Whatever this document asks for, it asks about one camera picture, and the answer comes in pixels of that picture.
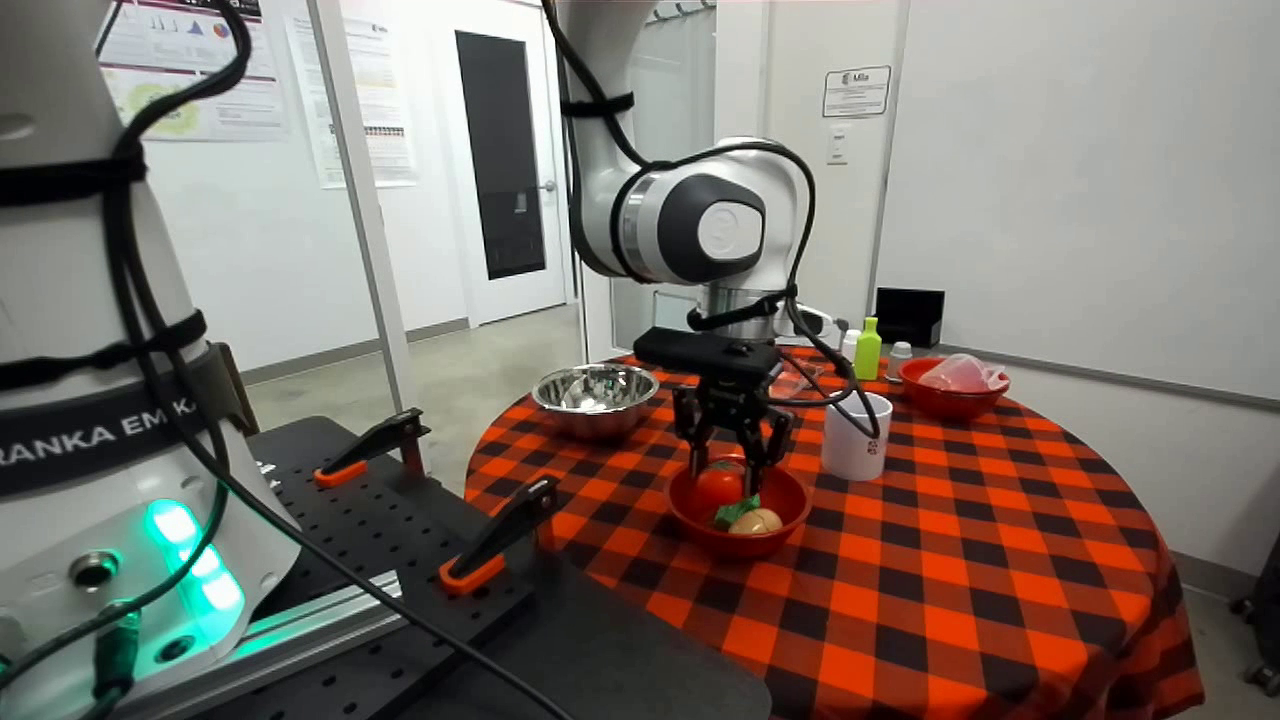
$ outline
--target red bowl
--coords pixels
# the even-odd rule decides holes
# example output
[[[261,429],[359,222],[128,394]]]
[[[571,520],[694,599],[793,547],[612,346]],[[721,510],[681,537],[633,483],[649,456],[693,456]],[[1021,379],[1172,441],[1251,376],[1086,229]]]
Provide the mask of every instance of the red bowl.
[[[936,357],[903,365],[903,395],[907,395],[907,404],[927,412],[927,416],[936,416],[936,422],[966,425],[966,422],[992,412],[998,404],[998,395],[1006,394],[1006,389],[997,389],[997,394],[944,394],[944,389],[921,386],[921,376],[930,371],[936,365],[938,365]]]
[[[693,483],[694,476],[681,474],[668,483],[668,510],[693,545],[724,561],[773,556],[789,545],[789,537],[803,525],[811,510],[806,488],[793,474],[768,469],[760,481],[760,504],[773,510],[782,520],[782,527],[773,537],[726,537],[706,510],[693,510]]]

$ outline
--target floor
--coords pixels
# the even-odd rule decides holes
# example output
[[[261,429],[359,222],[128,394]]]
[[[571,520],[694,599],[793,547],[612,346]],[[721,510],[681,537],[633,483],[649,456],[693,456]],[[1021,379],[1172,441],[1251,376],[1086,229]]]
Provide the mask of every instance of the floor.
[[[411,379],[425,422],[430,425],[430,437],[425,441],[430,476],[460,491],[483,425],[544,371],[575,365],[575,348],[571,310],[411,342]],[[264,429],[299,416],[332,416],[348,429],[369,429],[391,412],[374,357],[345,357],[285,376],[273,371],[247,379],[247,395]],[[1188,614],[1208,704],[1185,716],[1277,720],[1280,701],[1266,701],[1238,680],[1238,672],[1257,666],[1257,649],[1246,629],[1226,614],[1226,599],[1188,588]]]

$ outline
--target door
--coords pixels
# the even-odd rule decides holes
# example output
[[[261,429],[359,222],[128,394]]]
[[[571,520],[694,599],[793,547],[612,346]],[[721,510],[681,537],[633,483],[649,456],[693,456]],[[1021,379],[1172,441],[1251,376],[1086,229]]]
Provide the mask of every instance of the door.
[[[505,0],[447,5],[447,104],[467,320],[565,304],[569,212],[560,89],[544,18]]]

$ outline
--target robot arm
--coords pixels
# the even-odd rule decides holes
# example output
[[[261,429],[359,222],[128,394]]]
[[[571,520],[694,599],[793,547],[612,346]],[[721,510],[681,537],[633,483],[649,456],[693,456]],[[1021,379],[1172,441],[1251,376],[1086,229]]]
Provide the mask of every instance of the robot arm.
[[[583,266],[635,285],[706,285],[711,325],[721,318],[724,338],[773,342],[773,318],[746,310],[793,293],[803,238],[797,157],[776,144],[721,144],[693,161],[649,165],[629,144],[618,113],[625,68],[651,0],[544,8],[569,66],[571,243]]]

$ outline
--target red checkered tablecloth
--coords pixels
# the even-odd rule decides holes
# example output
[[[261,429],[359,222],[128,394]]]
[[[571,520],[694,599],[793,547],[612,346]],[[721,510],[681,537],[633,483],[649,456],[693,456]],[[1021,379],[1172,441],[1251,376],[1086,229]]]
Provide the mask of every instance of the red checkered tablecloth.
[[[1179,578],[1127,483],[1014,401],[966,429],[903,404],[880,481],[819,474],[824,412],[782,469],[811,516],[782,553],[724,565],[662,514],[673,404],[625,446],[547,437],[516,401],[478,437],[467,500],[556,476],[550,534],[605,588],[760,672],[776,716],[1172,716],[1198,704]]]

